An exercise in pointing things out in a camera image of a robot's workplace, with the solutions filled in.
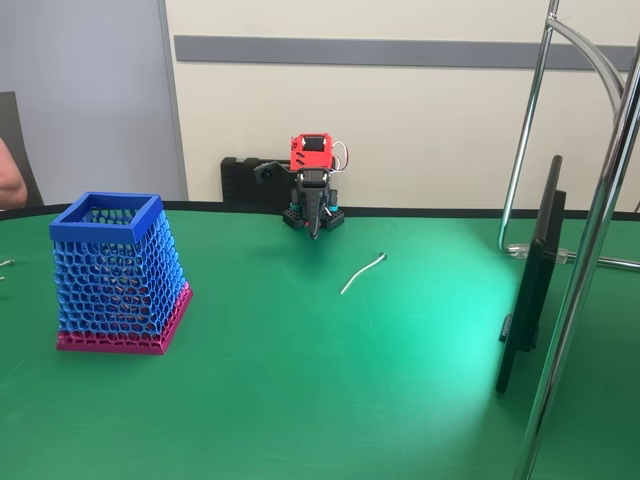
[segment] black monitor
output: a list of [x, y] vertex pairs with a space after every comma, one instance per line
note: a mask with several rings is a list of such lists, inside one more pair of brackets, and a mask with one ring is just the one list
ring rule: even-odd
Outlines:
[[516, 351], [529, 352], [536, 345], [538, 323], [556, 264], [564, 218], [566, 194], [557, 190], [561, 165], [562, 157], [553, 157], [515, 307], [502, 326], [500, 341], [505, 345], [496, 383], [499, 393], [507, 390]]

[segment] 3d printed basket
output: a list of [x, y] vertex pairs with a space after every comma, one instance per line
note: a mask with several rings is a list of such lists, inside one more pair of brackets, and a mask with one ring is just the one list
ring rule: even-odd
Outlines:
[[160, 197], [87, 193], [49, 234], [58, 349], [164, 353], [192, 291]]

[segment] honeycomb mesh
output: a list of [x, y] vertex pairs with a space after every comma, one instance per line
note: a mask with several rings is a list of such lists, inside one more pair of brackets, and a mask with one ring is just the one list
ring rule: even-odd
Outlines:
[[[127, 225], [135, 210], [91, 209], [84, 222]], [[60, 332], [161, 334], [185, 285], [161, 212], [136, 244], [54, 242]]]

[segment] gray wall stripe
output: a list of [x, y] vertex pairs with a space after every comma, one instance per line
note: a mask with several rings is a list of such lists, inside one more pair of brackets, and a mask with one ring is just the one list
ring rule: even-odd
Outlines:
[[[343, 40], [176, 35], [183, 62], [368, 65], [384, 67], [534, 68], [537, 43], [407, 40]], [[620, 71], [628, 71], [635, 47], [599, 47]], [[592, 70], [573, 45], [554, 44], [547, 68]]]

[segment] white cable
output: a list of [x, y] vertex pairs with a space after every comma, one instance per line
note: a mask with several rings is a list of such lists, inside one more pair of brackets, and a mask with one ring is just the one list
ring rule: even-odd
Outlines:
[[343, 142], [333, 142], [333, 145], [331, 145], [331, 150], [333, 150], [336, 145], [342, 146], [342, 149], [344, 150], [344, 167], [342, 167], [342, 160], [340, 160], [340, 157], [338, 157], [337, 155], [334, 155], [333, 158], [335, 158], [338, 161], [337, 162], [338, 168], [333, 169], [332, 173], [343, 172], [344, 169], [347, 168], [347, 165], [349, 165], [349, 149]]
[[380, 263], [382, 260], [386, 260], [387, 258], [387, 254], [386, 253], [380, 253], [380, 255], [378, 256], [378, 259], [375, 262], [371, 262], [369, 265], [367, 265], [366, 267], [361, 268], [360, 270], [358, 270], [347, 282], [347, 284], [344, 286], [344, 288], [342, 290], [340, 290], [340, 295], [343, 295], [344, 292], [347, 291], [347, 288], [349, 288], [349, 286], [351, 285], [351, 283], [356, 279], [356, 277], [358, 275], [360, 275], [362, 272], [365, 272], [367, 270], [369, 270], [371, 267], [377, 265], [378, 263]]
[[339, 159], [336, 155], [334, 155], [334, 156], [333, 156], [333, 157], [331, 157], [331, 158], [333, 158], [333, 161], [336, 163], [336, 165], [337, 165], [337, 167], [338, 167], [338, 168], [332, 168], [332, 169], [331, 169], [331, 173], [339, 172], [339, 171], [340, 171], [340, 165], [341, 165], [341, 164], [340, 164], [340, 159]]

